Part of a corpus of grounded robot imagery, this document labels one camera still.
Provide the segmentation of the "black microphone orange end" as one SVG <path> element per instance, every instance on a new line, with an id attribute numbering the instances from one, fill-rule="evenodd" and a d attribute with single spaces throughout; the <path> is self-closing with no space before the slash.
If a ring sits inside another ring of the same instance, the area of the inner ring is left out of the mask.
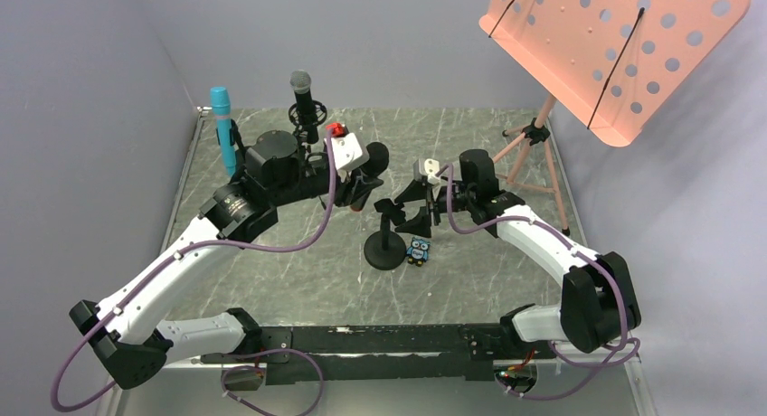
<path id="1" fill-rule="evenodd" d="M 386 145 L 381 142 L 372 142 L 366 146 L 369 153 L 369 161 L 362 165 L 359 169 L 362 169 L 366 174 L 371 177 L 379 178 L 389 165 L 389 150 Z M 360 212 L 363 209 L 351 209 L 355 212 Z"/>

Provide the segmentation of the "black round-base phone stand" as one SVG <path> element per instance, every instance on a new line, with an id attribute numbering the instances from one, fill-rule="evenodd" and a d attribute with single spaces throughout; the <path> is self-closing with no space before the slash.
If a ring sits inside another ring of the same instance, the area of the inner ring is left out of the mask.
<path id="1" fill-rule="evenodd" d="M 403 238 L 392 229 L 405 223 L 405 211 L 391 199 L 381 199 L 374 204 L 380 213 L 379 229 L 372 233 L 363 248 L 368 264 L 378 270 L 394 270 L 405 260 L 407 247 Z"/>

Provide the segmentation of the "black microphone silver head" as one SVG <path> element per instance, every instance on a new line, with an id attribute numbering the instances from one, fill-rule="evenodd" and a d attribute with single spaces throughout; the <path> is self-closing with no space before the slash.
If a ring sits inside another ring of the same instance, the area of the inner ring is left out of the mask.
<path id="1" fill-rule="evenodd" d="M 319 125 L 316 105 L 311 96 L 311 77 L 303 70 L 293 71 L 289 84 L 294 92 L 296 104 L 294 110 L 294 125 L 306 134 L 309 144 L 318 142 L 317 126 Z"/>

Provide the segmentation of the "blue toy microphone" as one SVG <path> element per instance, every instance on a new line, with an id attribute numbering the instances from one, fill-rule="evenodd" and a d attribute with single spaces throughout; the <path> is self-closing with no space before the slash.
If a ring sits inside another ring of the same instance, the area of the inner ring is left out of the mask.
<path id="1" fill-rule="evenodd" d="M 230 95 L 228 90 L 221 86 L 211 87 L 209 95 L 222 161 L 228 176 L 232 176 L 237 168 L 237 157 L 232 135 Z"/>

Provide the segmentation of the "black tripod shock mount stand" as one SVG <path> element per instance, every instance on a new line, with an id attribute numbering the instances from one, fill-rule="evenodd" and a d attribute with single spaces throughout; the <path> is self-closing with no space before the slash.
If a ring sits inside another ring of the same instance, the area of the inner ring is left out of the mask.
<path id="1" fill-rule="evenodd" d="M 311 146 L 320 139 L 318 128 L 326 120 L 326 106 L 313 99 L 309 103 L 297 102 L 289 108 L 289 121 L 294 126 L 292 135 L 298 143 L 298 155 L 305 161 L 309 160 Z"/>

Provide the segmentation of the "black round-base mic stand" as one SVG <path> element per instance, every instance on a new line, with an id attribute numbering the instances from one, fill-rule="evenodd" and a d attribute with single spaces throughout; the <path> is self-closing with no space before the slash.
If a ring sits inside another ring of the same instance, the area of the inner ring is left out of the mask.
<path id="1" fill-rule="evenodd" d="M 231 119 L 230 137 L 232 147 L 235 149 L 236 167 L 240 168 L 245 163 L 247 147 L 243 143 L 239 127 L 234 119 Z"/>

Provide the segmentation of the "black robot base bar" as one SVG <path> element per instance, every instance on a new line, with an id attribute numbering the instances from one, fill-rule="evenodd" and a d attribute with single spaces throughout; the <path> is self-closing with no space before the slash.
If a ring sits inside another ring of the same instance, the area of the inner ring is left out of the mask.
<path id="1" fill-rule="evenodd" d="M 398 326 L 265 326 L 260 345 L 203 364 L 252 364 L 268 385 L 328 381 L 462 378 L 491 381 L 503 364 L 551 357 L 542 341 L 525 343 L 498 323 Z"/>

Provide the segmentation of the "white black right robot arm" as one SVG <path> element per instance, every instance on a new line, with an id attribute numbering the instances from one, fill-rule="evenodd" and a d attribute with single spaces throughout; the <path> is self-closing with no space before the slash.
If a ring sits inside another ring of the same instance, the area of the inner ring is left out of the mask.
<path id="1" fill-rule="evenodd" d="M 398 215 L 397 231 L 429 237 L 442 217 L 454 223 L 456 213 L 467 212 L 473 226 L 454 226 L 455 232 L 484 230 L 542 267 L 559 286 L 560 300 L 551 306 L 518 307 L 501 318 L 502 336 L 515 349 L 565 342 L 588 354 L 626 345 L 641 314 L 625 259 L 614 251 L 599 253 L 581 245 L 540 218 L 522 198 L 502 189 L 487 151 L 461 153 L 459 171 L 456 178 L 452 165 L 417 161 L 412 181 L 393 203 L 396 209 L 409 202 L 424 205 L 410 220 Z"/>

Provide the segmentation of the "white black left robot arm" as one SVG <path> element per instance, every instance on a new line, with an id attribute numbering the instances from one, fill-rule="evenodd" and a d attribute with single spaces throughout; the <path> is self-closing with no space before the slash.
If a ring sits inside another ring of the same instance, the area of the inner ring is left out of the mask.
<path id="1" fill-rule="evenodd" d="M 252 248 L 277 223 L 281 206 L 325 196 L 328 207 L 360 210 L 388 164 L 384 144 L 363 144 L 338 124 L 316 153 L 287 131 L 263 133 L 241 149 L 231 180 L 166 251 L 113 295 L 76 304 L 71 319 L 123 389 L 187 358 L 257 352 L 261 328 L 240 307 L 184 321 L 170 321 L 167 314 L 206 272 Z"/>

